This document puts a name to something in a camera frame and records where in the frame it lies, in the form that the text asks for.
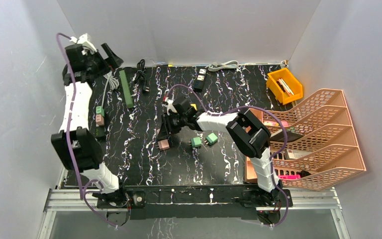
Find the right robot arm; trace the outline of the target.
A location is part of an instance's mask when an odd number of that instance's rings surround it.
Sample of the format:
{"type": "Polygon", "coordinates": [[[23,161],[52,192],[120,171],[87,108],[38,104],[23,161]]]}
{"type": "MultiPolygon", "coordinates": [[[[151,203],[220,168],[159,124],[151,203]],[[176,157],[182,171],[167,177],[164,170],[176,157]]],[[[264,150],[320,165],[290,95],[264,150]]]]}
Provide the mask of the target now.
{"type": "Polygon", "coordinates": [[[162,102],[166,111],[162,113],[161,125],[156,141],[168,140],[170,136],[188,127],[196,131],[218,131],[228,133],[235,145],[249,157],[257,176],[261,202],[273,206],[280,199],[280,179],[275,174],[271,151],[271,133],[250,109],[235,113],[214,113],[196,110],[185,97],[162,102]]]}

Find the green plug adapter dark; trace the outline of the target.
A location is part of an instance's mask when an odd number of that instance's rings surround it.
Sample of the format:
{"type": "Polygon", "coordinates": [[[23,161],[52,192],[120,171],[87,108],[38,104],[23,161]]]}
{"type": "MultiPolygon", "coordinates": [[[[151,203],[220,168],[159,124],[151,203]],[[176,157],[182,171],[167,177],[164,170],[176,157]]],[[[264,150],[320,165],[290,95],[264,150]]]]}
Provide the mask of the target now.
{"type": "Polygon", "coordinates": [[[202,141],[200,137],[193,137],[190,139],[189,144],[192,148],[199,148],[202,146],[202,141]]]}

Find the green power strip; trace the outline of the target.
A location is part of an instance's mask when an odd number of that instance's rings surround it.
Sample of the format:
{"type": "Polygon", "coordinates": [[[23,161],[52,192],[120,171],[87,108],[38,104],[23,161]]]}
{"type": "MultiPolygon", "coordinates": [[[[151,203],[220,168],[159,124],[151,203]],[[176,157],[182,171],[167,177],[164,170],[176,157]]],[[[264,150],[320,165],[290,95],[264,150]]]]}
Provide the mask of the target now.
{"type": "Polygon", "coordinates": [[[121,70],[119,72],[119,77],[121,81],[121,86],[122,86],[122,91],[125,99],[125,103],[128,109],[134,108],[134,102],[131,96],[130,88],[129,88],[129,83],[126,77],[126,73],[124,70],[121,70]]]}

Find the light green plug adapter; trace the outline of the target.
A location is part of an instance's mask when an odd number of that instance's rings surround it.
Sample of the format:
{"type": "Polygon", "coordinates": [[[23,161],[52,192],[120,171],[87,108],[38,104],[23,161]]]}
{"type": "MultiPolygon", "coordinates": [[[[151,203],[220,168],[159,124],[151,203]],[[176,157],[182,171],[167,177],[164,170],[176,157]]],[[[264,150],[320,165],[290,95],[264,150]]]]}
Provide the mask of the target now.
{"type": "Polygon", "coordinates": [[[218,136],[215,133],[210,133],[208,136],[205,137],[205,144],[212,146],[218,141],[218,136]]]}

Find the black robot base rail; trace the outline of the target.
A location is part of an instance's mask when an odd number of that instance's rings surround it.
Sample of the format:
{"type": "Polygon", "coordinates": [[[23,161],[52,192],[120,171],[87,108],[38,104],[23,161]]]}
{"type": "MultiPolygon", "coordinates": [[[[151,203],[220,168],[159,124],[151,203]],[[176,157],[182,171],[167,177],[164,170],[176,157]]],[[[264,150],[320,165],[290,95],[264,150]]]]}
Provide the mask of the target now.
{"type": "Polygon", "coordinates": [[[288,189],[266,192],[256,184],[126,186],[120,194],[93,195],[98,209],[126,211],[132,219],[241,218],[270,225],[293,206],[288,189]]]}

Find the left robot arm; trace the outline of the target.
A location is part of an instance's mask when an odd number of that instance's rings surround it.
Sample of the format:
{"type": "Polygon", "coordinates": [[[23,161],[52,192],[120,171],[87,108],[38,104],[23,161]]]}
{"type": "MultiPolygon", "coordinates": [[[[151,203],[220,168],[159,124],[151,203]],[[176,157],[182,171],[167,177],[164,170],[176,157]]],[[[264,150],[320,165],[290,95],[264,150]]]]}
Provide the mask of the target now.
{"type": "Polygon", "coordinates": [[[129,195],[120,189],[120,182],[103,161],[100,143],[89,130],[89,104],[95,79],[120,67],[123,60],[106,44],[102,45],[107,58],[83,43],[65,47],[69,63],[63,69],[66,93],[64,119],[51,143],[63,166],[79,176],[87,177],[116,207],[128,203],[129,195]]]}

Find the pink usb plug adapter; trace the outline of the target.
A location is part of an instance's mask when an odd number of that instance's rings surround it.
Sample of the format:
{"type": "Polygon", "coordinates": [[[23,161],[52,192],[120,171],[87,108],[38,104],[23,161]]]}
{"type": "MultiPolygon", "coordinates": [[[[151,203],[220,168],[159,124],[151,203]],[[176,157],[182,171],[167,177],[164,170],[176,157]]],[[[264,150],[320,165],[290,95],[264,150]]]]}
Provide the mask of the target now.
{"type": "Polygon", "coordinates": [[[169,141],[167,139],[163,139],[163,140],[159,140],[157,142],[157,148],[160,150],[160,151],[164,151],[164,150],[167,150],[170,148],[170,144],[169,144],[169,141]]]}

